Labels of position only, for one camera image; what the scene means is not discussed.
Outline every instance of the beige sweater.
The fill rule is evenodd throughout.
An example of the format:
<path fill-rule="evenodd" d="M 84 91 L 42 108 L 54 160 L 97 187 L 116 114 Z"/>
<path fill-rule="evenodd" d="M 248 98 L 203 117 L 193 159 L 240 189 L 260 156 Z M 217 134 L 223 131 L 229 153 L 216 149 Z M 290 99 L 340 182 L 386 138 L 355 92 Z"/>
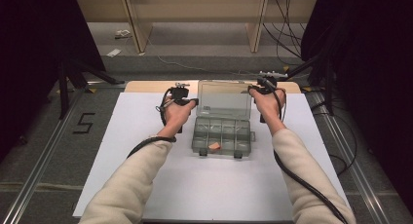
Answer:
<path fill-rule="evenodd" d="M 94 195 L 80 223 L 139 223 L 152 192 L 152 180 L 164 164 L 171 146 L 169 142 L 158 141 L 130 156 Z M 280 130 L 275 133 L 273 146 L 287 168 L 331 200 L 348 223 L 356 223 L 352 211 L 293 131 Z M 287 175 L 284 175 L 284 180 L 293 204 L 295 223 L 341 223 L 307 189 Z"/>

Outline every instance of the clear plastic organizer box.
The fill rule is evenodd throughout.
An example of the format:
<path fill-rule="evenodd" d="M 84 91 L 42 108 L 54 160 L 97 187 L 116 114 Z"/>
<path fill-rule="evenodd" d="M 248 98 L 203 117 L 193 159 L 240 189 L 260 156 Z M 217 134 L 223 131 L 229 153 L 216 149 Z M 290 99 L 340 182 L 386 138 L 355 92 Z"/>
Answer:
<path fill-rule="evenodd" d="M 198 99 L 194 153 L 247 157 L 251 152 L 248 84 L 200 81 Z"/>

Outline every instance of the gray carpet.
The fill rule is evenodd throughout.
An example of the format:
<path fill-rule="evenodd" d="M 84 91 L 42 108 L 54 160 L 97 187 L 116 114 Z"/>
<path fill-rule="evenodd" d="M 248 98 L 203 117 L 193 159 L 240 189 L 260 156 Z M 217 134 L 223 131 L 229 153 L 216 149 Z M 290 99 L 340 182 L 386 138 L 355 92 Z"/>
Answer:
<path fill-rule="evenodd" d="M 162 29 L 161 31 L 157 31 L 158 29 L 155 28 L 152 32 L 152 36 L 158 35 L 161 37 L 162 35 L 160 34 L 166 33 L 168 28 L 169 27 L 161 27 L 159 29 Z M 230 28 L 229 32 L 226 31 L 226 33 L 230 34 L 231 30 L 238 30 L 236 28 L 238 28 L 238 26 Z M 172 31 L 176 34 L 182 33 L 175 29 Z M 243 53 L 247 55 L 248 45 L 245 43 L 245 38 L 243 38 L 244 34 L 238 32 L 234 35 L 235 38 L 232 37 L 231 40 L 223 40 L 223 44 L 230 44 L 232 40 L 235 40 L 237 41 L 233 45 L 237 47 L 235 51 L 243 50 Z M 180 40 L 176 41 L 169 39 L 167 42 L 179 44 L 182 40 L 185 40 L 185 36 L 177 36 L 179 36 Z M 240 56 L 240 54 L 237 53 L 232 56 L 221 56 L 222 54 L 202 56 L 202 51 L 193 52 L 190 56 L 178 56 L 176 55 L 177 51 L 172 52 L 173 50 L 176 50 L 176 48 L 170 49 L 167 42 L 165 40 L 160 40 L 159 37 L 155 37 L 152 41 L 156 45 L 156 51 L 161 51 L 158 55 L 161 56 L 161 59 L 164 61 L 160 61 L 154 51 L 154 46 L 150 45 L 148 47 L 148 53 L 145 56 L 132 55 L 133 50 L 130 51 L 130 55 L 119 55 L 115 57 L 103 56 L 102 59 L 107 68 L 107 73 L 119 80 L 130 81 L 194 79 L 239 80 L 252 79 L 252 76 L 250 76 L 248 72 L 256 73 L 260 70 L 282 72 L 282 62 L 276 56 L 269 56 L 270 52 L 274 51 L 274 45 L 271 47 L 270 42 L 265 41 L 265 37 L 262 39 L 263 41 L 261 43 L 261 49 L 263 50 L 258 55 L 254 56 Z M 216 34 L 213 35 L 212 38 L 215 42 L 220 41 L 219 38 L 217 39 Z M 113 44 L 110 40 L 112 39 L 105 39 L 105 45 L 103 47 L 98 46 L 99 49 L 110 51 L 119 46 Z M 199 37 L 192 38 L 191 40 L 195 40 L 196 43 L 200 45 L 213 44 L 201 42 Z M 195 42 L 181 44 L 186 44 L 183 46 L 189 45 L 202 48 L 198 47 L 199 45 L 193 45 Z M 231 45 L 224 45 L 224 48 L 220 45 L 219 48 L 214 48 L 214 50 L 228 50 L 228 46 Z M 282 60 L 290 63 L 300 61 L 299 58 L 290 56 L 283 56 Z M 180 63 L 180 65 L 165 64 L 165 61 Z M 85 75 L 90 81 L 98 80 L 91 74 Z M 307 76 L 305 76 L 305 74 L 300 74 L 300 76 L 303 77 L 295 78 L 293 81 L 297 82 L 300 86 L 307 86 Z M 42 153 L 57 124 L 57 118 L 59 116 L 59 99 L 56 90 L 57 85 L 49 94 L 51 102 L 44 104 L 30 130 L 26 133 L 25 136 L 28 139 L 28 143 L 26 145 L 18 145 L 14 147 L 0 165 L 1 217 L 4 217 L 7 213 L 7 208 L 12 203 L 21 184 L 25 181 L 36 164 L 37 159 Z M 94 157 L 101 139 L 103 138 L 107 124 L 110 120 L 112 110 L 116 104 L 117 97 L 122 91 L 123 89 L 120 88 L 101 88 L 97 89 L 95 93 L 84 93 L 82 95 L 20 223 L 77 223 L 78 220 L 71 216 L 73 206 L 76 205 L 79 199 L 83 185 L 86 182 L 94 162 Z M 317 94 L 318 93 L 306 94 L 310 106 L 314 106 L 318 103 L 315 99 Z M 380 199 L 390 223 L 413 223 L 412 215 L 402 203 L 388 177 L 383 173 L 380 165 L 375 160 L 374 155 L 369 152 L 369 147 L 358 130 L 356 122 L 353 120 L 351 114 L 346 111 L 346 105 L 340 99 L 340 94 L 337 92 L 334 93 L 333 104 L 335 114 L 345 121 L 337 120 L 346 140 L 348 140 L 352 147 L 355 147 L 355 138 L 353 134 L 356 136 L 357 162 L 362 167 L 376 196 Z M 320 108 L 315 110 L 315 113 L 322 111 L 322 108 Z M 78 126 L 78 122 L 84 113 L 94 113 L 94 115 L 87 115 L 84 118 L 84 121 L 91 122 L 93 125 L 88 134 L 75 134 L 73 133 L 74 131 L 84 131 L 87 128 L 86 126 Z M 328 125 L 324 118 L 328 117 L 315 117 L 327 151 L 330 154 L 341 156 L 335 139 L 328 129 Z M 337 159 L 332 158 L 331 160 L 336 171 L 340 171 L 343 164 Z M 360 195 L 352 175 L 346 171 L 339 176 L 339 179 L 355 212 L 357 223 L 374 223 L 372 215 Z"/>

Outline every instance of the person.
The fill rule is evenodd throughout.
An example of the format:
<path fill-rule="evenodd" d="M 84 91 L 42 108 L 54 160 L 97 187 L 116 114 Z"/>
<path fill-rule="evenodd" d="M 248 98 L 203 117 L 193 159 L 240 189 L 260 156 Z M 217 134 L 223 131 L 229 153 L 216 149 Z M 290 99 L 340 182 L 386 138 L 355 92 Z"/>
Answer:
<path fill-rule="evenodd" d="M 327 175 L 304 146 L 299 136 L 279 118 L 278 103 L 272 93 L 261 94 L 251 89 L 257 109 L 264 117 L 272 136 L 274 150 L 287 168 L 321 191 L 343 214 L 347 223 L 356 223 L 352 211 L 338 195 Z M 285 95 L 276 90 L 281 104 Z M 188 120 L 195 107 L 191 100 L 184 106 L 175 103 L 165 110 L 167 124 L 157 136 L 173 138 Z M 80 220 L 82 224 L 139 223 L 145 203 L 152 191 L 152 181 L 167 159 L 172 144 L 152 142 L 127 158 L 91 199 Z M 327 206 L 306 188 L 283 174 L 293 205 L 295 223 L 342 223 Z"/>

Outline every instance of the floor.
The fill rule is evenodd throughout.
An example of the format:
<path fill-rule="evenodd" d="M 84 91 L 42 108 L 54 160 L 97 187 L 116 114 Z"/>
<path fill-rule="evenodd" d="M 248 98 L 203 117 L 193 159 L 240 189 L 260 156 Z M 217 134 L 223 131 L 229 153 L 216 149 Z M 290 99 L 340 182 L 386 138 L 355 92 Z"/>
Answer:
<path fill-rule="evenodd" d="M 131 38 L 114 39 L 117 30 L 130 30 L 127 23 L 90 23 L 107 73 L 119 80 L 192 80 L 192 79 L 251 79 L 259 71 L 283 72 L 291 64 L 302 62 L 287 50 L 277 47 L 266 31 L 262 32 L 259 51 L 251 53 L 243 24 L 238 23 L 155 23 L 150 42 L 144 53 L 137 53 Z M 278 29 L 282 24 L 275 24 Z M 267 24 L 278 38 L 273 25 Z M 291 25 L 297 38 L 305 25 Z M 281 41 L 292 51 L 300 52 L 298 39 L 283 35 Z M 121 52 L 113 57 L 111 51 Z M 308 86 L 309 71 L 292 81 Z M 72 217 L 83 185 L 94 162 L 100 141 L 119 93 L 125 86 L 109 86 L 96 77 L 85 74 L 90 92 L 70 93 L 70 117 L 58 120 L 59 95 L 57 86 L 49 94 L 32 127 L 26 133 L 26 144 L 17 145 L 0 165 L 0 216 L 6 218 L 9 208 L 24 189 L 28 178 L 36 177 L 34 190 L 20 208 L 19 223 L 77 223 Z M 306 92 L 310 106 L 323 99 L 320 87 Z M 357 124 L 346 111 L 346 103 L 334 92 L 333 109 L 336 117 L 328 117 L 323 106 L 315 108 L 315 119 L 337 172 L 343 169 L 357 152 L 354 164 L 339 175 L 357 223 L 413 223 L 392 183 L 369 150 Z M 85 126 L 93 123 L 89 133 Z M 45 159 L 45 152 L 50 155 Z M 33 169 L 44 159 L 43 170 L 33 176 Z"/>

